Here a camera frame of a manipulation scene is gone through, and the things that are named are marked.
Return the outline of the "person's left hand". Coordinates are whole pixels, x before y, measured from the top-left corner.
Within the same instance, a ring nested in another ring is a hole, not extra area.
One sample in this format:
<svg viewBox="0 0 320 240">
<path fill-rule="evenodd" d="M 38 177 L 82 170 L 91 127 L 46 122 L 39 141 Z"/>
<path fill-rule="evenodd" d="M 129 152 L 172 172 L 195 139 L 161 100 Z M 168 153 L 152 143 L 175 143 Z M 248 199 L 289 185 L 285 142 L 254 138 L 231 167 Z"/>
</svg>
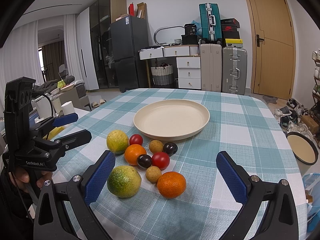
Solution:
<svg viewBox="0 0 320 240">
<path fill-rule="evenodd" d="M 52 172 L 41 171 L 41 176 L 39 180 L 36 182 L 37 187 L 41 189 L 46 180 L 52 179 L 52 175 L 53 175 Z M 9 176 L 10 176 L 11 182 L 15 186 L 18 186 L 20 190 L 28 193 L 28 189 L 26 185 L 29 183 L 30 178 L 26 170 L 22 168 L 17 168 L 14 173 L 9 172 Z"/>
</svg>

